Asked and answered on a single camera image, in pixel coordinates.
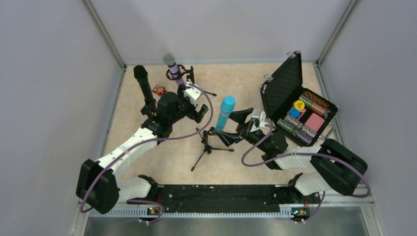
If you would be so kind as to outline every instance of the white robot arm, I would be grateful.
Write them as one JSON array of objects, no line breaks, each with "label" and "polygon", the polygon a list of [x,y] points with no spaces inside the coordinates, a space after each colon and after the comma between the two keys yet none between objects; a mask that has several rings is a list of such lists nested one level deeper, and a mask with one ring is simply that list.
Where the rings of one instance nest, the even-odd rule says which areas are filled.
[{"label": "white robot arm", "polygon": [[[98,174],[115,159],[123,155],[100,177],[87,198],[87,203],[100,213],[108,212],[118,202],[146,197],[151,187],[147,180],[140,177],[120,180],[120,176],[143,153],[168,138],[175,122],[187,116],[200,123],[208,111],[206,105],[203,105],[199,112],[196,111],[197,99],[200,97],[201,91],[190,86],[190,82],[187,82],[188,88],[186,85],[180,85],[177,93],[167,92],[163,94],[156,107],[145,68],[138,65],[134,68],[134,73],[145,96],[145,106],[141,112],[147,115],[148,119],[132,137],[115,150],[95,162],[90,159],[85,161],[80,171],[76,195],[82,199]],[[134,147],[146,140],[152,141]]]},{"label": "white robot arm", "polygon": [[[245,139],[249,143],[257,145],[256,147],[265,153],[262,156],[263,163],[246,164],[242,160],[246,166],[254,167],[266,164],[272,170],[291,168],[309,170],[307,173],[296,175],[291,181],[304,196],[332,189],[340,194],[350,196],[359,184],[360,177],[352,170],[340,163],[318,157],[320,154],[336,157],[355,168],[362,175],[368,168],[365,161],[332,139],[326,139],[320,146],[298,147],[287,150],[288,144],[282,132],[275,130],[269,137],[265,137],[265,134],[260,130],[260,128],[266,126],[265,112],[261,110],[250,108],[244,111],[236,111],[232,112],[229,118],[238,123],[236,134],[215,130],[214,128],[210,129],[211,134],[217,135],[226,146]],[[286,153],[286,157],[275,159],[279,154],[285,155]]]}]

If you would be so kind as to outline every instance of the beige floor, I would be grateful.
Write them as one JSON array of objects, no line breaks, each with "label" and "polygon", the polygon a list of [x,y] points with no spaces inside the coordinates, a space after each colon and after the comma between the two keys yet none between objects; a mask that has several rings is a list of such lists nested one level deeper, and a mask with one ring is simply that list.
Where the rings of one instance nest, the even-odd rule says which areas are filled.
[{"label": "beige floor", "polygon": [[[207,91],[217,93],[217,97],[210,96],[214,106],[214,116],[209,127],[215,126],[220,103],[226,95],[235,97],[235,111],[249,107],[262,109],[259,87],[265,81],[263,75],[272,74],[280,65],[280,63],[194,65],[196,84]],[[160,84],[168,91],[177,90],[176,83],[165,77],[167,66],[152,65],[145,68],[149,74],[151,88]],[[304,86],[321,94],[313,65],[303,63],[302,72]],[[199,103],[208,105],[204,96],[199,99]],[[106,153],[122,144],[146,120],[147,117],[140,113],[143,104],[143,95],[133,77],[133,66],[130,66],[121,89]],[[190,134],[196,127],[202,127],[208,119],[209,113],[200,124],[184,118],[174,125],[171,137]],[[236,123],[229,120],[225,131],[233,132],[235,128]],[[205,154],[196,169],[191,172],[191,167],[203,150],[200,140],[196,135],[185,140],[165,141],[141,156],[122,178],[130,179],[144,174],[153,177],[159,184],[282,184],[287,183],[300,172],[300,170],[273,171],[265,165],[253,168],[243,166],[240,159],[251,147],[245,141],[232,145],[235,152],[213,151],[210,155]],[[291,148],[296,147],[292,141],[287,139],[287,142]],[[210,137],[209,143],[214,147],[224,147],[217,137]],[[246,158],[247,163],[260,162],[262,154],[258,149],[253,150]]]}]

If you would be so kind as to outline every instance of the microphone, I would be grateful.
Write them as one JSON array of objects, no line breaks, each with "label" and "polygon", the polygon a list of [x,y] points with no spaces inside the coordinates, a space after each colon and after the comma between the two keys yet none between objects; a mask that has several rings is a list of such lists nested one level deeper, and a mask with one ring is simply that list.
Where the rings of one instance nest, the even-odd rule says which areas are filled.
[{"label": "microphone", "polygon": [[235,108],[235,98],[232,96],[226,96],[220,106],[220,115],[217,120],[216,130],[222,131],[226,125],[227,119],[229,118],[230,113],[233,112]]},{"label": "microphone", "polygon": [[164,62],[168,65],[168,70],[172,75],[172,78],[175,80],[177,85],[184,84],[184,79],[182,78],[181,72],[178,65],[175,63],[175,57],[171,53],[167,53],[164,56]]},{"label": "microphone", "polygon": [[133,68],[133,74],[145,97],[145,106],[141,109],[141,113],[149,117],[156,112],[156,100],[153,98],[152,90],[150,90],[148,72],[142,65],[137,65]]}]

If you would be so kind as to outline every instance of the metal frame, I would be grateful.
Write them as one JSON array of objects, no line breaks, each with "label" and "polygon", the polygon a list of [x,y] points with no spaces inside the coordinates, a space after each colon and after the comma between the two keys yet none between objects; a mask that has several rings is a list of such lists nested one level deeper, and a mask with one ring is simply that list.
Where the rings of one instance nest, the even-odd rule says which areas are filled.
[{"label": "metal frame", "polygon": [[101,145],[101,152],[100,152],[99,157],[104,156],[105,155],[105,152],[106,152],[107,143],[109,141],[110,130],[112,128],[113,120],[114,120],[115,114],[116,114],[117,104],[118,104],[119,98],[120,98],[121,86],[123,85],[125,76],[126,76],[126,68],[123,69],[123,72],[122,72],[122,75],[121,75],[120,81],[119,81],[119,86],[117,88],[117,91],[116,91],[116,94],[115,94],[115,98],[114,98],[114,101],[112,103],[111,113],[108,116],[109,117],[109,120],[107,122],[107,130],[105,132],[104,140],[103,140],[102,145]]},{"label": "metal frame", "polygon": [[[105,135],[103,145],[102,145],[101,154],[104,154],[105,148],[106,148],[106,145],[107,145],[107,141],[108,141],[108,134],[110,132],[110,129],[111,129],[111,126],[112,126],[112,123],[113,123],[114,115],[116,113],[116,107],[117,107],[117,103],[118,103],[120,92],[121,92],[121,86],[123,84],[123,81],[124,81],[124,78],[125,78],[125,75],[126,75],[126,67],[127,66],[123,62],[116,46],[114,45],[111,37],[109,36],[106,28],[104,27],[100,17],[98,16],[94,6],[92,5],[91,1],[90,0],[82,0],[82,2],[84,3],[84,5],[85,5],[88,13],[90,14],[92,20],[94,21],[100,35],[103,37],[103,40],[105,41],[105,43],[106,43],[109,51],[111,52],[112,56],[115,58],[115,60],[119,64],[119,66],[123,69],[122,75],[120,77],[119,87],[118,87],[118,89],[116,91],[116,94],[115,94],[115,100],[114,100],[114,103],[112,103],[112,111],[111,111],[111,114],[109,115],[108,129],[106,130],[106,135]],[[335,30],[333,31],[331,37],[327,41],[327,43],[326,43],[322,53],[320,54],[318,60],[313,62],[314,70],[316,72],[316,76],[317,76],[317,79],[319,81],[319,85],[320,85],[320,89],[323,93],[323,97],[326,98],[329,101],[332,101],[332,98],[331,98],[331,95],[329,93],[329,90],[328,90],[328,87],[327,87],[327,84],[326,84],[326,79],[325,79],[325,77],[322,73],[321,65],[325,61],[325,59],[327,58],[327,55],[328,55],[329,51],[332,49],[332,47],[335,44],[336,40],[338,39],[341,31],[343,30],[347,20],[350,18],[350,16],[352,15],[353,11],[355,10],[355,8],[359,4],[359,2],[360,2],[360,0],[351,0],[349,2],[349,5],[347,6],[345,12],[343,13],[340,21],[338,22]],[[342,126],[340,125],[340,122],[339,122],[337,117],[333,118],[333,126],[334,126],[334,132],[335,132],[336,139],[341,144],[348,147],[348,144],[346,143],[347,141],[346,141],[346,139],[343,135]],[[366,192],[366,187],[364,185],[358,186],[357,190],[355,191],[356,194],[364,194],[365,192]],[[355,198],[351,198],[351,197],[341,196],[340,194],[338,194],[334,191],[328,191],[326,194],[327,195],[326,195],[326,198],[325,198],[325,201],[324,201],[322,207],[361,207],[363,218],[364,218],[366,227],[368,229],[369,235],[370,236],[385,236],[386,235],[384,233],[384,229],[383,229],[379,214],[376,210],[376,207],[375,207],[375,204],[374,204],[374,201],[373,201],[372,197],[367,197],[367,198],[363,198],[363,199],[355,199]],[[301,205],[289,204],[289,205],[282,205],[282,207],[283,208],[301,207]],[[123,212],[123,213],[126,214],[126,212],[130,212],[130,213],[135,212],[132,209],[137,209],[138,207],[135,206],[135,205],[120,204],[120,205],[117,205],[115,208],[120,208],[120,209],[127,210],[127,211]],[[86,225],[87,225],[87,220],[90,217],[90,215],[91,215],[90,212],[82,214],[77,209],[77,213],[75,215],[74,222],[73,222],[71,232],[70,232],[71,236],[83,235],[83,233],[85,231],[85,228],[86,228]]]},{"label": "metal frame", "polygon": [[[145,206],[123,205],[115,206],[106,214],[102,215],[92,210],[90,217],[109,218],[156,218],[158,215],[147,215],[148,208]],[[293,218],[291,207],[280,207],[279,212],[256,212],[256,213],[164,213],[161,218]]]},{"label": "metal frame", "polygon": [[336,28],[334,29],[333,33],[331,34],[330,38],[328,39],[325,48],[323,49],[322,53],[317,60],[317,64],[320,66],[323,61],[326,59],[330,49],[333,47],[336,39],[338,38],[340,32],[344,28],[346,22],[348,21],[349,17],[351,16],[352,12],[355,10],[356,6],[359,4],[360,0],[351,0],[349,2],[348,7],[346,8],[345,12],[342,15],[339,23],[337,23]]},{"label": "metal frame", "polygon": [[126,68],[126,64],[121,59],[121,56],[113,43],[113,40],[111,39],[109,33],[107,32],[106,28],[104,27],[103,22],[101,21],[100,17],[97,14],[97,11],[95,10],[94,6],[92,5],[90,0],[82,0],[84,3],[84,6],[86,7],[88,13],[90,14],[95,26],[97,27],[98,32],[103,37],[104,42],[106,43],[107,47],[109,48],[110,52],[112,53],[113,57],[118,62],[119,66],[122,69]]}]

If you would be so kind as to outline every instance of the purple cable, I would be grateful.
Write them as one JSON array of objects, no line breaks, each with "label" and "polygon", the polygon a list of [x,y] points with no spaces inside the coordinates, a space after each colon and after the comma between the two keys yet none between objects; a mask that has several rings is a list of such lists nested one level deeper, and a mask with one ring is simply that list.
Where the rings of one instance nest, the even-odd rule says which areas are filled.
[{"label": "purple cable", "polygon": [[[189,137],[191,137],[191,136],[194,136],[194,135],[196,135],[196,134],[198,134],[198,133],[200,133],[201,131],[203,131],[205,128],[207,128],[207,126],[210,124],[210,122],[211,122],[211,119],[213,118],[213,104],[211,103],[211,101],[210,101],[210,98],[209,98],[209,96],[204,92],[204,90],[203,89],[201,89],[201,88],[199,88],[198,86],[196,86],[196,85],[193,85],[193,84],[190,84],[192,87],[195,87],[196,89],[198,89],[206,98],[207,98],[207,101],[208,101],[208,104],[210,105],[210,118],[208,119],[208,121],[207,121],[207,124],[205,124],[201,129],[199,129],[198,131],[196,131],[196,132],[194,132],[194,133],[192,133],[192,134],[188,134],[188,135],[185,135],[185,136],[181,136],[181,137],[174,137],[174,138],[154,138],[154,139],[148,139],[148,140],[144,140],[144,141],[141,141],[141,142],[139,142],[139,143],[137,143],[137,144],[134,144],[134,145],[132,145],[131,147],[129,147],[128,149],[127,149],[127,151],[132,151],[134,148],[136,148],[137,146],[140,146],[140,145],[142,145],[142,144],[145,144],[145,143],[149,143],[149,142],[153,142],[153,141],[167,141],[167,140],[178,140],[178,139],[186,139],[186,138],[189,138]],[[83,201],[81,202],[81,206],[80,206],[80,212],[81,213],[86,213],[86,212],[88,212],[88,211],[90,211],[91,209],[92,209],[92,207],[90,207],[90,208],[88,208],[87,210],[84,210],[84,206],[85,206],[85,204],[86,204],[86,202],[87,202],[87,198],[88,198],[88,196],[90,195],[90,193],[91,193],[91,191],[92,191],[92,189],[94,188],[94,186],[97,184],[97,182],[98,182],[98,180],[100,179],[100,177],[108,170],[108,169],[110,169],[110,167],[112,166],[112,165],[114,165],[116,162],[118,162],[122,157],[124,157],[124,155],[126,155],[126,152],[123,152],[122,154],[120,154],[118,157],[116,157],[116,159],[114,159],[112,162],[110,162],[110,164],[109,165],[107,165],[98,175],[97,175],[97,177],[94,179],[94,181],[91,183],[91,185],[90,185],[90,187],[88,188],[88,190],[87,190],[87,192],[86,192],[86,194],[85,194],[85,196],[84,196],[84,198],[83,198]]]},{"label": "purple cable", "polygon": [[[159,203],[156,203],[156,202],[146,201],[146,200],[135,200],[135,199],[130,199],[130,200],[127,200],[127,201],[128,202],[131,202],[131,203],[153,204],[153,205],[157,205],[161,209],[158,217],[155,218],[155,219],[153,219],[153,220],[151,220],[151,221],[149,221],[148,222],[148,225],[153,224],[157,220],[159,220],[161,218],[162,214],[165,212],[164,206],[162,204],[159,204]],[[139,220],[139,219],[128,219],[128,220],[125,220],[125,221],[121,222],[120,224],[118,224],[118,225],[114,226],[113,228],[111,228],[109,231],[107,231],[107,233],[105,234],[105,236],[107,236],[110,232],[112,232],[113,230],[117,229],[118,227],[120,227],[120,226],[122,226],[122,225],[124,225],[126,223],[129,223],[129,222],[139,222],[139,223],[141,223],[141,222],[147,222],[147,221]]]},{"label": "purple cable", "polygon": [[313,216],[314,216],[315,214],[317,214],[317,212],[319,211],[319,208],[322,206],[322,204],[323,204],[323,202],[324,202],[324,200],[325,200],[325,195],[326,195],[326,192],[323,192],[322,199],[320,200],[320,202],[319,202],[319,204],[317,205],[316,209],[314,209],[313,213],[311,213],[311,215],[310,215],[307,219],[305,219],[305,220],[304,220],[304,222],[308,222],[308,221],[310,221],[310,220],[311,220],[311,218],[313,218]]},{"label": "purple cable", "polygon": [[[259,144],[261,144],[263,141],[265,141],[271,135],[271,133],[272,133],[272,126],[267,125],[267,127],[269,127],[269,132],[263,138],[261,138],[257,143],[255,143],[255,145],[253,145],[251,148],[249,148],[243,154],[241,161],[242,161],[242,164],[244,166],[247,166],[247,167],[261,166],[263,164],[269,163],[269,162],[274,161],[276,159],[294,155],[294,153],[291,152],[291,153],[286,153],[286,154],[278,155],[278,156],[276,156],[274,158],[271,158],[271,159],[269,159],[267,161],[263,161],[263,162],[260,162],[260,163],[257,163],[257,164],[247,164],[247,163],[245,163],[245,157],[253,149],[255,149]],[[357,171],[354,167],[352,167],[351,165],[349,165],[347,162],[345,162],[345,161],[343,161],[343,160],[341,160],[339,158],[336,158],[334,156],[330,156],[330,155],[322,154],[322,153],[298,152],[296,154],[298,154],[298,155],[305,155],[305,156],[312,156],[312,155],[313,156],[319,156],[319,157],[323,157],[323,158],[327,158],[327,159],[330,159],[330,160],[334,160],[336,162],[339,162],[340,164],[346,166],[349,170],[351,170],[352,172],[354,172],[363,181],[363,183],[366,185],[366,188],[368,190],[368,192],[366,194],[363,194],[363,195],[355,195],[355,194],[353,194],[353,195],[351,195],[351,197],[354,197],[354,198],[366,198],[366,197],[371,196],[371,185],[368,183],[368,181],[365,179],[365,177],[363,177],[363,175],[359,171]]]}]

